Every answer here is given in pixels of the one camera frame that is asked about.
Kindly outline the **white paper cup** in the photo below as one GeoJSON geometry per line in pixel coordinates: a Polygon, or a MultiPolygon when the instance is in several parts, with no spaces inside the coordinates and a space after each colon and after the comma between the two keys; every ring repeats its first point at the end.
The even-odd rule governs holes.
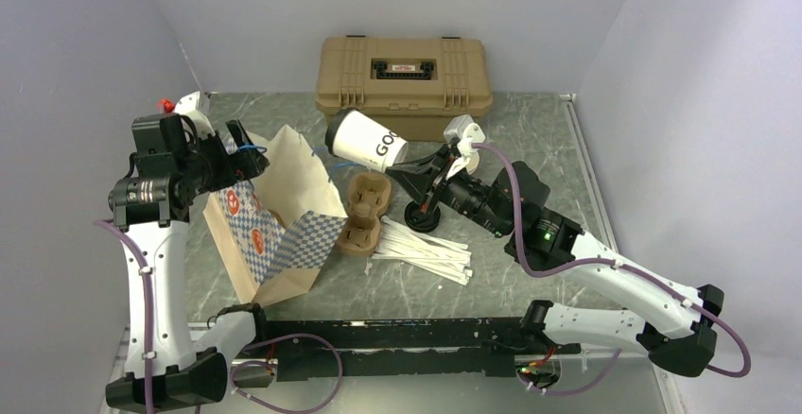
{"type": "Polygon", "coordinates": [[[343,120],[335,138],[335,156],[384,172],[403,163],[409,143],[362,112],[354,109],[343,120]]]}

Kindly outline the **paper bag with blue handles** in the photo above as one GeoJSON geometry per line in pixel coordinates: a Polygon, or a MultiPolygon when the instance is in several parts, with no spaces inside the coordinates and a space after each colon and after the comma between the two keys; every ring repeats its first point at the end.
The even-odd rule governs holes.
{"type": "Polygon", "coordinates": [[[263,174],[210,194],[203,210],[238,300],[268,306],[314,285],[347,220],[340,192],[305,137],[288,125],[263,147],[263,174]]]}

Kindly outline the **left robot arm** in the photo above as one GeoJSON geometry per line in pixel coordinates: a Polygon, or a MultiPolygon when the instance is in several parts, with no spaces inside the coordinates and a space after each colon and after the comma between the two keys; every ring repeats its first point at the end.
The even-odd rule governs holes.
{"type": "Polygon", "coordinates": [[[130,341],[122,374],[105,388],[111,408],[160,413],[217,403],[238,353],[258,357],[270,348],[272,332],[253,303],[225,308],[199,340],[186,320],[192,204],[269,165],[239,121],[226,126],[233,149],[198,117],[163,112],[132,122],[129,169],[109,193],[112,217],[99,221],[123,247],[129,284],[130,341]]]}

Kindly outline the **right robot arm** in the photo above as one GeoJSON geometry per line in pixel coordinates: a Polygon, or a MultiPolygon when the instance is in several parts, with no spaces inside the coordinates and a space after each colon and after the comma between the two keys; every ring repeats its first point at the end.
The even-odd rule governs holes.
{"type": "Polygon", "coordinates": [[[643,354],[658,368],[681,376],[708,370],[722,290],[673,282],[611,250],[579,223],[547,207],[550,189],[526,163],[507,164],[486,184],[458,168],[456,149],[444,145],[385,172],[411,197],[405,219],[415,231],[436,228],[440,208],[446,206],[493,236],[507,237],[505,252],[528,274],[563,277],[619,305],[596,310],[531,302],[520,330],[530,351],[597,344],[643,354]]]}

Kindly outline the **black cup lid stack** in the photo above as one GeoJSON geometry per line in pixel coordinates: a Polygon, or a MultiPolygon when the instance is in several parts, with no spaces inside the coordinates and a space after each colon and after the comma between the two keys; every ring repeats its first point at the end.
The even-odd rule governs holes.
{"type": "Polygon", "coordinates": [[[411,201],[407,204],[404,211],[404,221],[408,228],[417,233],[431,233],[441,221],[441,210],[439,206],[429,208],[426,212],[421,210],[421,206],[411,201]]]}

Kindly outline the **tan plastic toolbox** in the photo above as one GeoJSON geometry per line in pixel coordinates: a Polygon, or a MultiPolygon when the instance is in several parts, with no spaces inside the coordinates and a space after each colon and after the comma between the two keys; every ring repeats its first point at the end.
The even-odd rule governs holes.
{"type": "Polygon", "coordinates": [[[479,40],[349,35],[323,42],[315,104],[328,122],[356,109],[408,141],[438,142],[454,117],[479,120],[492,103],[479,40]]]}

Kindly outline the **pile of wrapped straws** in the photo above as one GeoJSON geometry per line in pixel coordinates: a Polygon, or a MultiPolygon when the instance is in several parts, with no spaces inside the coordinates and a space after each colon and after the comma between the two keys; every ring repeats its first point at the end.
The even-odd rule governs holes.
{"type": "Polygon", "coordinates": [[[415,232],[386,216],[380,223],[373,260],[398,260],[458,285],[468,285],[473,269],[467,244],[415,232]]]}

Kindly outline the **aluminium side rail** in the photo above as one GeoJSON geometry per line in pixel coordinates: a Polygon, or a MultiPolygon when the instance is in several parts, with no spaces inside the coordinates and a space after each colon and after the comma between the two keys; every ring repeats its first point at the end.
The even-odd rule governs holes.
{"type": "MultiPolygon", "coordinates": [[[[618,245],[612,224],[603,204],[572,95],[559,95],[557,117],[561,125],[554,150],[555,176],[562,180],[558,198],[551,202],[559,212],[578,222],[585,234],[596,237],[609,250],[618,245]]],[[[563,273],[559,288],[559,303],[574,310],[612,310],[616,304],[587,282],[577,278],[579,271],[563,273]]]]}

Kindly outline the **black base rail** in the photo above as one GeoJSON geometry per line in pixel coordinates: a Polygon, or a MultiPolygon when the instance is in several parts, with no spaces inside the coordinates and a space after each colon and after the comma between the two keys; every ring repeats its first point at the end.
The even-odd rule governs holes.
{"type": "Polygon", "coordinates": [[[281,382],[343,376],[478,373],[513,377],[530,356],[573,355],[516,317],[459,319],[268,320],[238,357],[269,358],[281,382]]]}

